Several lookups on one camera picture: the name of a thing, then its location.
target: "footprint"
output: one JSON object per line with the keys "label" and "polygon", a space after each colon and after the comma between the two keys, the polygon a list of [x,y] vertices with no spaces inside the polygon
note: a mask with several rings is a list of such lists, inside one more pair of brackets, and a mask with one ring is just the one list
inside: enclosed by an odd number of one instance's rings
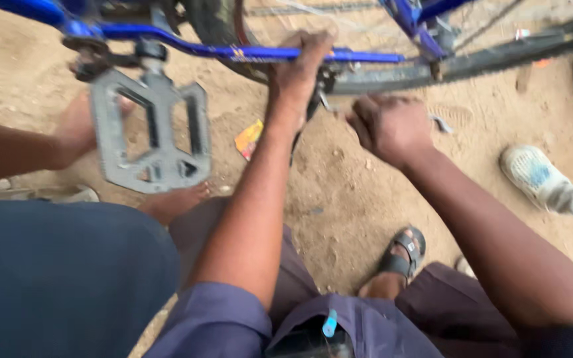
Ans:
{"label": "footprint", "polygon": [[432,103],[428,104],[427,110],[428,114],[443,118],[455,132],[468,126],[474,116],[470,108],[452,104]]}

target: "bicycle tire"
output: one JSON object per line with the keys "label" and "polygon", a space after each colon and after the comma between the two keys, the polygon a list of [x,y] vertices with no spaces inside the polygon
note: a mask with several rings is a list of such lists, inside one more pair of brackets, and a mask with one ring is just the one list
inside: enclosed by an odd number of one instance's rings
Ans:
{"label": "bicycle tire", "polygon": [[[235,31],[235,9],[238,1],[242,0],[184,0],[187,19],[203,43],[243,45]],[[251,44],[257,45],[252,34],[246,35]],[[571,51],[573,20],[530,37],[445,59],[439,63],[439,79],[434,78],[429,64],[400,64],[386,70],[343,73],[334,80],[328,93],[354,95],[446,84]],[[221,62],[251,80],[260,83],[267,81],[263,64]]]}

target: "person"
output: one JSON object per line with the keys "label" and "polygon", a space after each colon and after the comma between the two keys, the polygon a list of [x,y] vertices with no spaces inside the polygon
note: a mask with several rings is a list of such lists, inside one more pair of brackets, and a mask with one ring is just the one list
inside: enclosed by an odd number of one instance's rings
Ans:
{"label": "person", "polygon": [[[132,209],[23,203],[13,213],[0,203],[0,251],[13,251],[12,261],[0,260],[8,274],[0,280],[0,353],[124,356],[132,331],[144,327],[132,317],[152,313],[177,288],[145,357],[573,357],[573,263],[434,147],[414,99],[362,97],[348,123],[432,205],[479,281],[432,263],[409,283],[426,252],[409,225],[357,297],[320,295],[283,224],[283,203],[291,145],[333,42],[305,32],[285,42],[302,53],[270,67],[265,129],[233,196],[176,216],[169,236]],[[40,280],[9,273],[26,272],[16,266],[24,260]],[[63,266],[71,267],[65,276]]]}
{"label": "person", "polygon": [[573,215],[573,184],[532,145],[505,149],[501,170],[539,209]]}

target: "bicycle pedal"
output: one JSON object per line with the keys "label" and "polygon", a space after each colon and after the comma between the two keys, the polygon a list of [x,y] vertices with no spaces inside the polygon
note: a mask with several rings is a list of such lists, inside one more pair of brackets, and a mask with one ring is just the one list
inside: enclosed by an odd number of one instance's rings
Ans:
{"label": "bicycle pedal", "polygon": [[[119,95],[146,109],[150,150],[127,158]],[[174,142],[172,109],[186,102],[191,153]],[[146,194],[194,186],[211,174],[211,142],[206,93],[196,83],[174,87],[162,72],[135,81],[110,69],[91,83],[100,166],[108,182]]]}

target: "sandal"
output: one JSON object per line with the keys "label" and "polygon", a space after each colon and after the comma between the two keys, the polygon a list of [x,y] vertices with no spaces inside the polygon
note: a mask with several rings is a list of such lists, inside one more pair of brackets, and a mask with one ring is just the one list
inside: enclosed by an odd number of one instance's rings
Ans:
{"label": "sandal", "polygon": [[[406,234],[406,231],[410,230],[413,233],[413,237]],[[413,242],[413,238],[417,239],[419,247]],[[410,262],[406,261],[403,256],[394,255],[390,253],[390,250],[394,245],[400,244],[406,249]],[[416,227],[409,225],[402,230],[398,231],[393,239],[390,240],[390,244],[384,252],[384,256],[381,258],[378,267],[378,273],[380,272],[395,272],[401,273],[408,281],[409,278],[413,277],[414,273],[417,271],[417,267],[421,264],[424,255],[426,254],[426,239],[423,234]]]}

